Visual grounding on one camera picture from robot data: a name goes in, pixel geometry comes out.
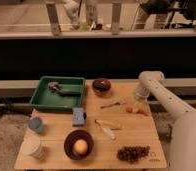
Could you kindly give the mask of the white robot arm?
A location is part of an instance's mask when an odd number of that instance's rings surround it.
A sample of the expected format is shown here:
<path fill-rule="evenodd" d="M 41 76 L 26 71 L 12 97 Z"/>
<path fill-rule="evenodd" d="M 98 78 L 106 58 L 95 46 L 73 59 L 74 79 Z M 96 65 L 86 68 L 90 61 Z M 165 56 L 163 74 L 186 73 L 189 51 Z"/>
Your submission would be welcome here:
<path fill-rule="evenodd" d="M 174 118 L 169 171 L 196 171 L 196 109 L 168 90 L 161 71 L 143 71 L 134 91 L 137 101 L 152 94 Z"/>

